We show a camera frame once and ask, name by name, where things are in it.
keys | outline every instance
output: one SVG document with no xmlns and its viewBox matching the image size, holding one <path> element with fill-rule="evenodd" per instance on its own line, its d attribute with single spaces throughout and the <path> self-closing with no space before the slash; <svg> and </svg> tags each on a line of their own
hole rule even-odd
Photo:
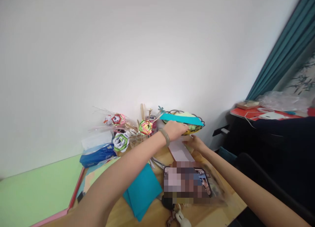
<svg viewBox="0 0 315 227">
<path fill-rule="evenodd" d="M 171 211 L 171 216 L 168 218 L 167 222 L 166 222 L 166 226 L 167 227 L 171 227 L 171 223 L 173 222 L 173 220 L 176 218 L 176 211 L 175 210 L 172 210 Z"/>
<path fill-rule="evenodd" d="M 164 195 L 162 196 L 162 204 L 163 206 L 171 211 L 171 215 L 168 218 L 167 222 L 166 222 L 166 226 L 170 227 L 171 223 L 173 222 L 174 219 L 176 219 L 176 211 L 174 210 L 175 208 L 175 204 L 172 203 L 172 199 L 171 198 L 164 198 Z"/>
</svg>

teal curtain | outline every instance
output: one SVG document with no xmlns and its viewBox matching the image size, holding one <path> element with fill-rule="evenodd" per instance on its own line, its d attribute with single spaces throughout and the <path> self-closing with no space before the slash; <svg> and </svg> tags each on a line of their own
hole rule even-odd
<svg viewBox="0 0 315 227">
<path fill-rule="evenodd" d="M 315 37 L 315 0 L 300 0 L 286 24 L 247 99 L 272 91 Z"/>
</svg>

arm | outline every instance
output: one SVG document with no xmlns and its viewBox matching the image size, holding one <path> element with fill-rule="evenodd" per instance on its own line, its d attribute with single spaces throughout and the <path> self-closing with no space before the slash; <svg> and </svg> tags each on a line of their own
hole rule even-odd
<svg viewBox="0 0 315 227">
<path fill-rule="evenodd" d="M 187 125 L 169 121 L 164 130 L 172 141 L 188 128 Z M 66 225 L 104 226 L 118 199 L 142 171 L 149 159 L 165 145 L 164 135 L 157 132 L 112 164 L 93 183 Z"/>
<path fill-rule="evenodd" d="M 210 150 L 198 137 L 193 135 L 191 141 L 184 143 L 199 151 L 216 168 L 266 226 L 310 226 L 279 199 Z"/>
</svg>

white cable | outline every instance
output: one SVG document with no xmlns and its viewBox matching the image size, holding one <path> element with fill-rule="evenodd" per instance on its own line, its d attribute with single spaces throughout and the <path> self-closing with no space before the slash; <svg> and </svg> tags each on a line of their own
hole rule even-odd
<svg viewBox="0 0 315 227">
<path fill-rule="evenodd" d="M 251 122 L 246 118 L 246 116 L 247 116 L 247 114 L 248 113 L 263 113 L 263 114 L 265 114 L 265 113 L 270 113 L 270 112 L 275 112 L 274 110 L 272 110 L 272 109 L 267 109 L 267 108 L 257 108 L 257 110 L 258 110 L 258 112 L 247 112 L 246 113 L 246 115 L 245 115 L 245 119 L 246 119 L 246 121 L 254 128 L 254 129 L 256 129 L 252 124 L 251 124 Z"/>
<path fill-rule="evenodd" d="M 275 112 L 274 110 L 268 108 L 257 108 L 257 110 L 262 113 Z"/>
</svg>

teal paper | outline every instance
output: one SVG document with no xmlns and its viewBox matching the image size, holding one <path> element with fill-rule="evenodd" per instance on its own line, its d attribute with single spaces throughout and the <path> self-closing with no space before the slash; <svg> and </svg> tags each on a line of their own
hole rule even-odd
<svg viewBox="0 0 315 227">
<path fill-rule="evenodd" d="M 162 192 L 162 188 L 149 164 L 146 164 L 138 177 L 123 194 L 134 216 L 140 222 L 153 200 Z"/>
<path fill-rule="evenodd" d="M 185 116 L 177 116 L 173 114 L 166 114 L 164 113 L 161 116 L 162 120 L 172 120 L 172 121 L 177 121 L 181 123 L 186 123 L 186 124 L 191 124 L 191 125 L 200 125 L 203 126 L 203 123 L 200 121 L 198 117 L 185 117 Z"/>
</svg>

